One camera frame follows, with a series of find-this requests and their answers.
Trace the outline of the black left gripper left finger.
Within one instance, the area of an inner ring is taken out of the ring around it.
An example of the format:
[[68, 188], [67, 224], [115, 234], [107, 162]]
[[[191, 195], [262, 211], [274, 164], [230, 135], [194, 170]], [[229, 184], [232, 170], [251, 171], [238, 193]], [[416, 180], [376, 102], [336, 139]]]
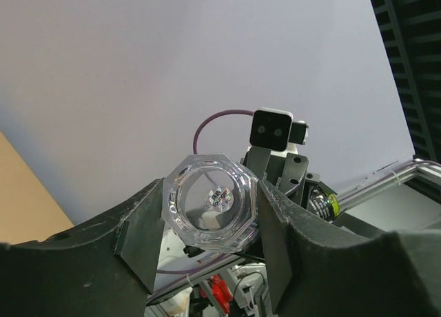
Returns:
[[163, 237], [162, 180], [45, 241], [1, 244], [2, 316], [142, 316]]

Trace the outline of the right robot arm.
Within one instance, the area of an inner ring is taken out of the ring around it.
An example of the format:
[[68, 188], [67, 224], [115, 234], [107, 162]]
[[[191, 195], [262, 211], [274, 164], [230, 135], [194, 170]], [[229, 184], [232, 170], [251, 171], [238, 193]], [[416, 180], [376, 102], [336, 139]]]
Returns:
[[[261, 147], [251, 147], [240, 164], [255, 175], [265, 177], [293, 202], [309, 210], [316, 216], [333, 221], [340, 213], [335, 192], [320, 181], [317, 174], [308, 172], [309, 159], [292, 151], [277, 153]], [[240, 278], [228, 269], [226, 254], [212, 254], [211, 261], [194, 269], [163, 270], [164, 275], [189, 277], [189, 285], [197, 298], [207, 300], [221, 315], [232, 311], [232, 301], [240, 308], [246, 308], [252, 301], [242, 289]]]

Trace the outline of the clear glass cup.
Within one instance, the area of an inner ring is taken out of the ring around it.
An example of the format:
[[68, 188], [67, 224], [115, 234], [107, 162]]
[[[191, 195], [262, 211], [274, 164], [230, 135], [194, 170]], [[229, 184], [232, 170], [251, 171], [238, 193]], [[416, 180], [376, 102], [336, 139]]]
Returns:
[[189, 155], [163, 180], [162, 219], [186, 246], [236, 253], [258, 234], [258, 178], [224, 154]]

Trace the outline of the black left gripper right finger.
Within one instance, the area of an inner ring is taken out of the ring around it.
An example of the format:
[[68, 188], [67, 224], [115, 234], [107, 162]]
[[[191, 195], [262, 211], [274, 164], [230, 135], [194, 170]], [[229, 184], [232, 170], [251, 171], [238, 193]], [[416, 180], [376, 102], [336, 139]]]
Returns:
[[440, 231], [365, 238], [258, 184], [260, 237], [279, 316], [439, 316]]

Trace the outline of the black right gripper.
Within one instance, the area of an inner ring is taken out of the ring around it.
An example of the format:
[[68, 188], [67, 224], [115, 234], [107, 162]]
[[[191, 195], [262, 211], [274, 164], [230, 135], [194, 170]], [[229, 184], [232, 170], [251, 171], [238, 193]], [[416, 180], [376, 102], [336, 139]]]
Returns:
[[336, 192], [325, 185], [318, 174], [308, 170], [309, 159], [306, 156], [292, 151], [275, 152], [263, 147], [250, 147], [240, 163], [317, 217], [332, 222], [339, 216]]

